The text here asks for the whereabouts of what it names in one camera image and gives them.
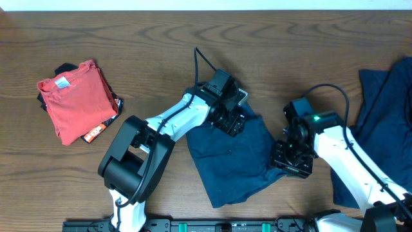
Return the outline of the navy blue shorts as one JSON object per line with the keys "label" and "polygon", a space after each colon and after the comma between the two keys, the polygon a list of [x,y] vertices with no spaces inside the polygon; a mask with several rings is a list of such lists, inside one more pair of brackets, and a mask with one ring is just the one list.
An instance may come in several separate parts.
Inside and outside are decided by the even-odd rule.
{"label": "navy blue shorts", "polygon": [[263,118],[245,104],[244,130],[231,137],[208,122],[186,133],[191,157],[213,208],[246,201],[286,175],[270,165],[276,141]]}

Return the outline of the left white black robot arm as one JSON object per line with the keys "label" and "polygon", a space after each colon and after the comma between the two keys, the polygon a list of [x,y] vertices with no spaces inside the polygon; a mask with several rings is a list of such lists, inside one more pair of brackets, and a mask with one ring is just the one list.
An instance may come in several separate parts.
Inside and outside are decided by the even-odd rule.
{"label": "left white black robot arm", "polygon": [[127,118],[98,167],[113,199],[109,230],[140,231],[146,222],[145,202],[157,187],[176,142],[204,122],[236,136],[245,123],[239,108],[247,98],[240,88],[189,88],[177,104],[155,117]]}

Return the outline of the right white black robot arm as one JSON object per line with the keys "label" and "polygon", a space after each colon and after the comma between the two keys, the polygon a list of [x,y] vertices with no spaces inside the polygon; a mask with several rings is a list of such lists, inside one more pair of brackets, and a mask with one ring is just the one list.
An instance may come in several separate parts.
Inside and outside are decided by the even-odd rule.
{"label": "right white black robot arm", "polygon": [[391,180],[359,146],[334,112],[286,113],[286,141],[272,148],[273,166],[305,179],[322,158],[354,197],[363,218],[329,210],[311,218],[306,231],[411,231],[411,193]]}

